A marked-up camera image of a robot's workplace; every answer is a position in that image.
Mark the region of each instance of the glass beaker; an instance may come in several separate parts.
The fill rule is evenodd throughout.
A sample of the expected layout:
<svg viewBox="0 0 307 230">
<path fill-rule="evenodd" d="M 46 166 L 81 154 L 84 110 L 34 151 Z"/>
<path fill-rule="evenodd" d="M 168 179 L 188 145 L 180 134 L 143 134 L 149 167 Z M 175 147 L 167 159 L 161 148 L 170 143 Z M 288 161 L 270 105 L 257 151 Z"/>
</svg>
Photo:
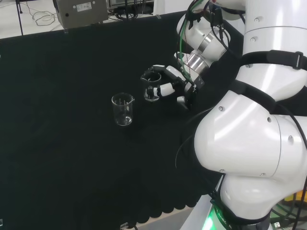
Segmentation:
<svg viewBox="0 0 307 230">
<path fill-rule="evenodd" d="M 112 97 L 114 120 L 119 126 L 127 126 L 133 120 L 132 104 L 134 98 L 128 94 L 121 92 Z"/>
<path fill-rule="evenodd" d="M 159 100 L 158 96 L 155 96 L 154 88 L 157 88 L 161 84 L 161 74 L 153 71 L 146 71 L 141 76 L 143 82 L 144 98 L 149 102 L 155 102 Z"/>
</svg>

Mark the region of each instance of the yellow object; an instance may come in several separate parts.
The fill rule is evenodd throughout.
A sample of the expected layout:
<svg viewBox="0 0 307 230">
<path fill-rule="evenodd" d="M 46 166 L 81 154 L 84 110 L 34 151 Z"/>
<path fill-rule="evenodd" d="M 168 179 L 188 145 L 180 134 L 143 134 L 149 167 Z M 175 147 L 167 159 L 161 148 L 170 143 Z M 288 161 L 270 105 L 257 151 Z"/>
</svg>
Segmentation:
<svg viewBox="0 0 307 230">
<path fill-rule="evenodd" d="M 300 201 L 302 199 L 302 194 L 303 194 L 303 191 L 299 191 L 299 192 L 296 193 L 296 200 L 297 201 Z M 285 201 L 292 201 L 293 198 L 294 198 L 294 195 L 290 195 L 290 196 L 286 197 L 284 200 Z"/>
</svg>

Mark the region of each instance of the green cable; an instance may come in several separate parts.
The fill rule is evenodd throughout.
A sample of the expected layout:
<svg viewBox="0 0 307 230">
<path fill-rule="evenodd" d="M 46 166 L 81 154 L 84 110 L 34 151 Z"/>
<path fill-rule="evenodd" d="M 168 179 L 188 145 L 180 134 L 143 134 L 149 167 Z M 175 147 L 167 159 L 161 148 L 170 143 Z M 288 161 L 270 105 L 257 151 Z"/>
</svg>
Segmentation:
<svg viewBox="0 0 307 230">
<path fill-rule="evenodd" d="M 182 37 L 183 37 L 183 34 L 186 30 L 186 26 L 187 26 L 187 20 L 185 19 L 184 20 L 184 24 L 183 24 L 183 28 L 182 28 L 182 31 L 181 31 L 181 35 L 180 35 L 180 60 L 181 60 L 181 64 L 182 64 L 182 68 L 183 68 L 183 71 L 184 71 L 184 75 L 191 81 L 191 76 L 187 73 L 186 71 L 186 68 L 184 67 L 184 62 L 183 62 L 183 59 L 182 59 Z"/>
<path fill-rule="evenodd" d="M 195 7 L 197 7 L 199 4 L 201 4 L 203 2 L 203 0 L 198 0 L 198 2 L 196 2 L 194 4 L 194 6 L 191 7 L 191 10 L 193 10 Z M 191 76 L 187 73 L 186 71 L 186 68 L 184 67 L 184 62 L 183 62 L 183 59 L 182 59 L 182 38 L 183 38 L 183 34 L 185 33 L 185 30 L 186 30 L 186 27 L 187 27 L 187 20 L 185 19 L 184 20 L 184 24 L 183 24 L 183 28 L 182 28 L 182 31 L 181 31 L 181 34 L 180 34 L 180 60 L 181 60 L 181 64 L 182 64 L 182 67 L 183 67 L 183 71 L 184 71 L 184 75 L 190 80 L 192 81 L 192 78 Z"/>
</svg>

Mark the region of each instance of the metal equipment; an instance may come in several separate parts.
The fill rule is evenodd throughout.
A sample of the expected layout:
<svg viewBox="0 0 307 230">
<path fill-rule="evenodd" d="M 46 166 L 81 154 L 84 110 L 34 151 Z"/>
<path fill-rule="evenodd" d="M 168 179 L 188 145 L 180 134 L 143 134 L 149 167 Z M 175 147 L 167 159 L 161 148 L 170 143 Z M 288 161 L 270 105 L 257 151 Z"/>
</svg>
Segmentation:
<svg viewBox="0 0 307 230">
<path fill-rule="evenodd" d="M 146 3 L 154 2 L 154 0 L 146 0 Z M 135 4 L 134 0 L 127 0 L 128 4 Z M 136 1 L 136 4 L 141 4 L 142 1 Z M 125 0 L 107 0 L 107 7 L 109 9 L 114 9 L 118 6 L 125 6 Z"/>
<path fill-rule="evenodd" d="M 102 23 L 108 19 L 106 0 L 53 0 L 64 29 Z"/>
</svg>

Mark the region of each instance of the black tablecloth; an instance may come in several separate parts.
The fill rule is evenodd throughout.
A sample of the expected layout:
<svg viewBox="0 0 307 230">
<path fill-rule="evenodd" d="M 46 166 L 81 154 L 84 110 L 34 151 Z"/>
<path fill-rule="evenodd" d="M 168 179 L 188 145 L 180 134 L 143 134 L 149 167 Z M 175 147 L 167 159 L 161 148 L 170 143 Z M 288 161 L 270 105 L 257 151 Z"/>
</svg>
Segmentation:
<svg viewBox="0 0 307 230">
<path fill-rule="evenodd" d="M 154 104 L 142 98 L 142 73 L 173 64 L 182 15 L 0 41 L 5 229 L 116 229 L 193 207 L 206 194 L 182 155 L 175 169 L 178 136 L 187 118 L 222 98 L 239 62 L 225 54 L 213 64 L 192 112 L 174 97 Z M 231 48 L 240 52 L 242 36 L 230 32 Z M 136 98 L 128 128 L 113 121 L 118 92 Z M 213 184 L 219 179 L 204 174 Z"/>
</svg>

